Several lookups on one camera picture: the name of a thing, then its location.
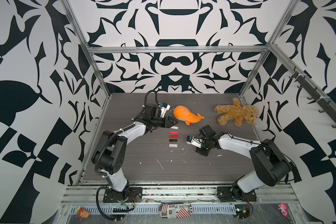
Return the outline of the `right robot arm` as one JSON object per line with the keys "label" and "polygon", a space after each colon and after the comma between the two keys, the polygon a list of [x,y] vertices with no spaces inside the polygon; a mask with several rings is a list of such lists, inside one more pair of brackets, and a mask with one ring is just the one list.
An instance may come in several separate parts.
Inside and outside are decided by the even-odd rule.
{"label": "right robot arm", "polygon": [[254,171],[234,183],[233,198],[252,193],[264,185],[273,187],[292,171],[292,162],[272,140],[254,142],[229,133],[216,133],[206,125],[197,136],[188,136],[186,142],[195,146],[196,152],[203,156],[207,156],[212,149],[222,149],[252,160]]}

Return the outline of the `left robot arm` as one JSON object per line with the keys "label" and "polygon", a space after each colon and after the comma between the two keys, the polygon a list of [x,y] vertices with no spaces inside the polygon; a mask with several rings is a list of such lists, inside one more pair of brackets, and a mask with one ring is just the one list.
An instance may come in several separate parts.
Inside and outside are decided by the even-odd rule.
{"label": "left robot arm", "polygon": [[175,118],[166,115],[169,109],[169,104],[158,102],[158,92],[150,90],[145,95],[142,110],[132,119],[131,125],[115,132],[102,133],[91,162],[95,173],[105,178],[113,191],[122,193],[129,187],[122,170],[127,145],[158,128],[171,128],[178,123]]}

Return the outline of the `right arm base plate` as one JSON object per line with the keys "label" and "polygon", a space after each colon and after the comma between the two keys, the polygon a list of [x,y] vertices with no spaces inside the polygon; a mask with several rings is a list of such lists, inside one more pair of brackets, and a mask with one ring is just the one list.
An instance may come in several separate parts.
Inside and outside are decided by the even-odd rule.
{"label": "right arm base plate", "polygon": [[244,193],[238,186],[217,187],[217,198],[221,202],[256,202],[255,191]]}

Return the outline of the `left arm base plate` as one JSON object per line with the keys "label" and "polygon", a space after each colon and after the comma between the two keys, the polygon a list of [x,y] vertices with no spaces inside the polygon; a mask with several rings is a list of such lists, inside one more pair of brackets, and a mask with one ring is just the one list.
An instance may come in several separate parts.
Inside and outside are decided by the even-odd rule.
{"label": "left arm base plate", "polygon": [[118,202],[139,202],[142,199],[143,188],[141,187],[125,187],[122,192],[113,189],[106,189],[103,203],[118,203]]}

